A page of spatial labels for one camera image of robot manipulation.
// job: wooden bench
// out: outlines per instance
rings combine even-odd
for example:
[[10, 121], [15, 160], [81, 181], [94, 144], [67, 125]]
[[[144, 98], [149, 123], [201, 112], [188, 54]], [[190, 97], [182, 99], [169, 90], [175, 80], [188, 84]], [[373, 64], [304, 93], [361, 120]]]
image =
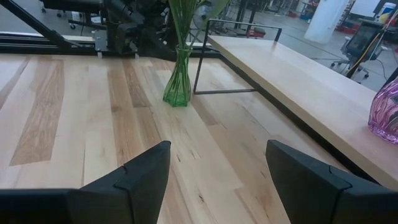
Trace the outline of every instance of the wooden bench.
[[398, 190], [398, 147], [368, 129], [374, 91], [274, 41], [208, 41], [373, 179]]

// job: green glass vase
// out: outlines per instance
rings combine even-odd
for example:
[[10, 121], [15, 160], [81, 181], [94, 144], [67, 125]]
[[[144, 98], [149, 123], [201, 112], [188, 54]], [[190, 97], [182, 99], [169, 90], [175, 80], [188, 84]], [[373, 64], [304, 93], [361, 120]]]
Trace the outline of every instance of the green glass vase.
[[187, 106], [191, 100], [191, 83], [188, 76], [190, 48], [176, 48], [177, 61], [173, 74], [164, 90], [163, 100], [172, 106]]

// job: white pillar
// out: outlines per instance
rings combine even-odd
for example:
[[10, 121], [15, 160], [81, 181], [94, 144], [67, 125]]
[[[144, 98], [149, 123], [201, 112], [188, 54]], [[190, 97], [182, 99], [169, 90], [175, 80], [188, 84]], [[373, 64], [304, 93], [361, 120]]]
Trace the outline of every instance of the white pillar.
[[304, 38], [327, 44], [349, 0], [321, 0]]

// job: wooden table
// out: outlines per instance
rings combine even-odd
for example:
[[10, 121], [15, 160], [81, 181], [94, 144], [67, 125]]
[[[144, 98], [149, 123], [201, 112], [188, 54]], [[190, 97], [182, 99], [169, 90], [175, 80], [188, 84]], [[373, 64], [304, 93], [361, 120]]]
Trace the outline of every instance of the wooden table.
[[367, 127], [374, 91], [274, 41], [208, 41], [362, 170], [398, 190], [398, 147]]
[[[86, 185], [172, 142], [159, 223], [288, 223], [264, 155], [268, 139], [342, 167], [259, 93], [162, 101], [174, 63], [0, 54], [0, 187]], [[202, 90], [248, 88], [204, 59]], [[191, 58], [194, 80], [198, 59]]]

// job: purple glass vase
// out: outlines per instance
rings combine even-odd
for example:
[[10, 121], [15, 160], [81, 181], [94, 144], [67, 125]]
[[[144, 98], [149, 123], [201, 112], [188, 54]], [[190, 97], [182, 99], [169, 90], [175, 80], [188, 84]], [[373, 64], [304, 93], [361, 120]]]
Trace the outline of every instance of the purple glass vase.
[[368, 126], [375, 135], [398, 144], [398, 80], [388, 83], [374, 97]]

